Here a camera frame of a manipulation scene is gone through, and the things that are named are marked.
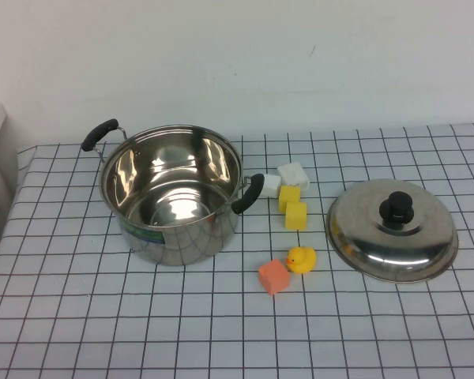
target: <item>table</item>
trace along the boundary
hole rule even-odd
[[[299,161],[304,232],[260,199],[215,258],[155,265],[128,250],[79,146],[36,146],[0,244],[0,378],[474,378],[474,124],[244,136],[246,174]],[[116,144],[103,144],[108,155]],[[460,250],[422,283],[349,268],[325,214],[373,178],[423,186],[446,205]],[[313,246],[315,270],[268,296],[258,267]]]

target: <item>foam block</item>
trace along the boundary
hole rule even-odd
[[[284,227],[291,231],[305,231],[307,228],[307,204],[287,203]]]
[[[309,189],[309,178],[299,162],[279,166],[277,172],[281,177],[281,184],[283,186],[300,187],[302,191],[307,191]]]
[[[274,259],[258,269],[258,280],[269,295],[274,295],[290,284],[290,273],[278,259]]]
[[[263,174],[265,182],[261,190],[260,197],[279,197],[279,190],[281,188],[281,177],[278,175]]]
[[[285,213],[287,203],[298,203],[301,193],[300,187],[281,186],[279,192],[279,211]]]

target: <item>pot rim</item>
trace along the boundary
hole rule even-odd
[[[147,225],[145,223],[135,223],[134,221],[129,220],[127,217],[122,215],[115,207],[114,205],[111,204],[109,201],[108,195],[103,191],[103,174],[106,172],[106,170],[109,168],[110,165],[112,165],[120,156],[122,156],[122,153],[128,149],[132,144],[140,144],[142,140],[146,139],[146,137],[151,137],[152,134],[162,134],[166,131],[171,131],[173,129],[184,129],[184,130],[198,130],[204,133],[207,133],[211,137],[215,137],[218,144],[221,144],[222,146],[227,146],[228,149],[231,151],[231,153],[235,156],[235,160],[237,161],[237,164],[239,165],[239,180],[237,181],[237,185],[234,188],[234,191],[231,193],[231,195],[228,197],[228,200],[225,201],[218,209],[215,211],[209,213],[207,216],[202,217],[201,219],[195,220],[195,221],[190,221],[189,223],[183,223],[180,225],[172,225],[168,227],[153,227],[151,225]],[[236,197],[237,193],[241,190],[242,187],[242,182],[243,182],[243,177],[244,177],[244,171],[243,171],[243,159],[239,152],[235,149],[235,146],[224,136],[221,134],[211,130],[204,128],[202,126],[195,126],[195,125],[186,125],[186,124],[173,124],[173,125],[164,125],[164,126],[157,126],[151,129],[144,130],[140,133],[137,133],[133,135],[132,137],[128,137],[128,139],[124,140],[118,147],[116,147],[112,153],[108,156],[106,159],[105,163],[103,164],[102,169],[100,170],[99,173],[99,189],[100,189],[100,195],[102,197],[103,202],[105,205],[114,213],[117,217],[120,219],[124,220],[128,224],[130,224],[133,227],[137,227],[140,229],[146,229],[149,231],[166,231],[166,230],[172,230],[177,227],[186,227],[191,224],[198,223],[200,221],[206,220],[210,217],[213,217],[214,215],[217,215],[221,213],[221,210],[224,207],[229,206],[230,200]]]

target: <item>rubber duck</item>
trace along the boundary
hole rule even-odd
[[[316,265],[316,252],[312,247],[293,247],[288,251],[286,265],[295,274],[305,274]]]

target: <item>stainless steel lid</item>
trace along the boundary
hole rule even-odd
[[[441,201],[399,180],[355,185],[330,207],[327,228],[346,263],[392,282],[437,276],[458,250],[457,230]]]

